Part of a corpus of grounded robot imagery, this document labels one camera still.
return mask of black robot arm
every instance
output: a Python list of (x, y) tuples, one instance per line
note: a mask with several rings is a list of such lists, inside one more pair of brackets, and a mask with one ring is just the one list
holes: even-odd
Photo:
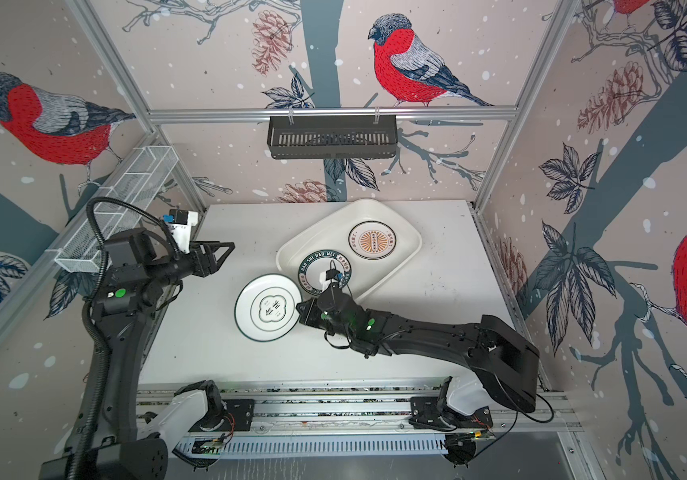
[(366, 357), (410, 353), (457, 363), (473, 370), (496, 402), (520, 412), (535, 410), (539, 351), (496, 316), (463, 325), (417, 322), (365, 310), (335, 281), (318, 299), (296, 308), (300, 323), (346, 336), (349, 348)]

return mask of black wire basket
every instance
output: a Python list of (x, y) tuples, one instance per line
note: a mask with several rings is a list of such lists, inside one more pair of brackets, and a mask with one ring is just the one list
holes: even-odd
[(267, 144), (272, 158), (392, 158), (396, 116), (272, 117)]

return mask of bird wing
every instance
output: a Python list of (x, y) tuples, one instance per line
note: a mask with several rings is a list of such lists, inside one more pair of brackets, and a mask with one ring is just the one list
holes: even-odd
[(34, 129), (57, 136), (72, 136), (84, 131), (89, 115), (83, 98), (52, 94), (37, 87), (32, 90), (42, 105), (42, 113), (34, 120)]
[(416, 34), (413, 35), (413, 43), (407, 52), (394, 54), (389, 60), (407, 78), (425, 84), (431, 84), (430, 79), (442, 68), (447, 70), (442, 57), (425, 46)]

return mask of white tray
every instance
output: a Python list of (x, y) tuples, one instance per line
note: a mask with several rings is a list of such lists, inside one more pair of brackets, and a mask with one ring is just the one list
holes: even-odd
[[(394, 250), (379, 260), (368, 260), (349, 246), (349, 232), (356, 225), (375, 220), (388, 225), (396, 236)], [(349, 288), (360, 302), (421, 250), (421, 234), (388, 206), (365, 198), (345, 206), (293, 237), (277, 252), (277, 268), (300, 285), (298, 267), (307, 255), (317, 250), (336, 250), (351, 264)]]

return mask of white table surface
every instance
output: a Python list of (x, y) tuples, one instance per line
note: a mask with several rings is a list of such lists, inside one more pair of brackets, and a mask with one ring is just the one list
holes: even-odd
[[(362, 302), (364, 308), (438, 323), (478, 322), (484, 313), (511, 325), (464, 201), (385, 204), (415, 226), (423, 237), (423, 247)], [(396, 379), (429, 379), (468, 372), (450, 362), (415, 355), (377, 355), (366, 360), (352, 350), (335, 350), (323, 339), (322, 330), (300, 324), (272, 342), (255, 342), (239, 332), (234, 322), (234, 302), (242, 288), (257, 276), (276, 273), (274, 257), (279, 248), (343, 206), (210, 206), (198, 239), (231, 241), (237, 248), (216, 274), (184, 280), (185, 288), (168, 307), (149, 351), (139, 389), (202, 379), (213, 379), (217, 384), (375, 385), (379, 380), (393, 383)], [(341, 339), (336, 336), (333, 341)]]

